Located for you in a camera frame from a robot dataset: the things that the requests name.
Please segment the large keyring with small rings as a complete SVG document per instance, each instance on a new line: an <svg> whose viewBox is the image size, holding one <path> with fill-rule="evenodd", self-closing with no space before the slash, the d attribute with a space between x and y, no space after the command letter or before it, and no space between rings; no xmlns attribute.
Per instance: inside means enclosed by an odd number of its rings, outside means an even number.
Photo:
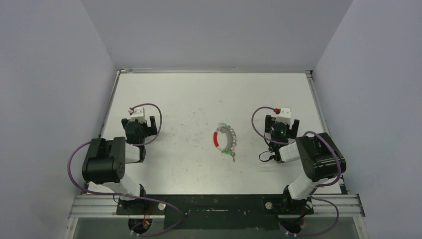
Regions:
<svg viewBox="0 0 422 239"><path fill-rule="evenodd" d="M234 129L225 123L219 123L212 135L213 144L220 152L231 149L235 151L237 136Z"/></svg>

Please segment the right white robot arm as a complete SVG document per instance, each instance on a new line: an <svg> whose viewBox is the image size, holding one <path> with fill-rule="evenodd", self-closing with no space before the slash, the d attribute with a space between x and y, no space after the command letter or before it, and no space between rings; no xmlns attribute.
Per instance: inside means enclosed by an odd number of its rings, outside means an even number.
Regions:
<svg viewBox="0 0 422 239"><path fill-rule="evenodd" d="M302 173L286 186L281 200L282 209L289 214L301 207L301 200L308 198L318 187L328 184L329 179L337 180L346 170L345 159L326 133L307 132L298 137L300 121L290 125L285 120L267 115L264 134L270 156L265 161L277 163L300 161Z"/></svg>

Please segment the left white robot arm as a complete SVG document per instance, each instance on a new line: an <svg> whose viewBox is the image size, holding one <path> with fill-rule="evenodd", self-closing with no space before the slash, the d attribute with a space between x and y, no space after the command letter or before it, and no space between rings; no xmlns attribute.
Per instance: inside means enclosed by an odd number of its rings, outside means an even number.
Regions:
<svg viewBox="0 0 422 239"><path fill-rule="evenodd" d="M145 140L158 133L155 117L149 119L150 124L144 117L122 119L125 136L92 139L82 166L85 181L104 185L118 193L121 200L129 201L129 208L138 215L147 211L149 202L144 197L144 187L134 182L125 170L128 164L144 162Z"/></svg>

